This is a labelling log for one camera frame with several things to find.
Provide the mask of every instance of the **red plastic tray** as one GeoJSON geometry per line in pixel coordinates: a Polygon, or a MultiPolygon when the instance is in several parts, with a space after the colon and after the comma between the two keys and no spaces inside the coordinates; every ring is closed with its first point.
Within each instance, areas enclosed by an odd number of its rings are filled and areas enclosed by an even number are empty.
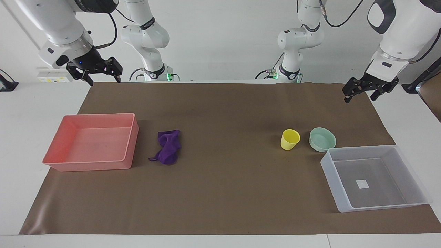
{"type": "Polygon", "coordinates": [[[43,163],[59,171],[129,169],[138,131],[133,113],[67,115],[43,163]]]}

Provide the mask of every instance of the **white square sticker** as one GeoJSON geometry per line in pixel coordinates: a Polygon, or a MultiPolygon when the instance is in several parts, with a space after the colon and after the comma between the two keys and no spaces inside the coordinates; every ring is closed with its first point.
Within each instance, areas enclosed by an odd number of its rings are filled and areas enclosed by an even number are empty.
{"type": "Polygon", "coordinates": [[[366,180],[357,180],[357,185],[359,189],[369,188],[369,185],[367,184],[366,180]]]}

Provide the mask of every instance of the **clear plastic bin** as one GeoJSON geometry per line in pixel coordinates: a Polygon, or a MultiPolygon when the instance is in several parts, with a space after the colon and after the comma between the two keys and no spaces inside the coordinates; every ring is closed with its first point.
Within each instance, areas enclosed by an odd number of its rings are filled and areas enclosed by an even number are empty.
{"type": "Polygon", "coordinates": [[[67,115],[43,163],[59,171],[128,169],[138,130],[133,113],[67,115]]]}
{"type": "Polygon", "coordinates": [[[431,199],[398,146],[332,148],[321,160],[338,211],[411,207],[431,199]]]}

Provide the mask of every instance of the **mint green bowl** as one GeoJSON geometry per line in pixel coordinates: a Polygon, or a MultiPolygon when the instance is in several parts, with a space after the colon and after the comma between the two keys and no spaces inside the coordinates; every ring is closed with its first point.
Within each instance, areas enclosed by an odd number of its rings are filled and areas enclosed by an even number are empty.
{"type": "Polygon", "coordinates": [[[309,144],[319,152],[326,152],[337,144],[334,134],[326,128],[314,128],[309,135],[309,144]]]}

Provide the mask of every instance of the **white table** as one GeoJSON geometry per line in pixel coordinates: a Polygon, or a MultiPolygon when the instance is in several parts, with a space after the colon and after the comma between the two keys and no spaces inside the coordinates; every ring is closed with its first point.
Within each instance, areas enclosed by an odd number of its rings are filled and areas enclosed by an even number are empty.
{"type": "MultiPolygon", "coordinates": [[[[61,118],[77,113],[88,89],[82,82],[21,83],[14,92],[0,93],[0,247],[441,247],[438,233],[19,236],[17,233],[49,170],[41,160],[61,118]]],[[[441,219],[441,123],[418,95],[406,94],[401,87],[381,96],[374,106],[431,194],[431,206],[441,219]]]]}

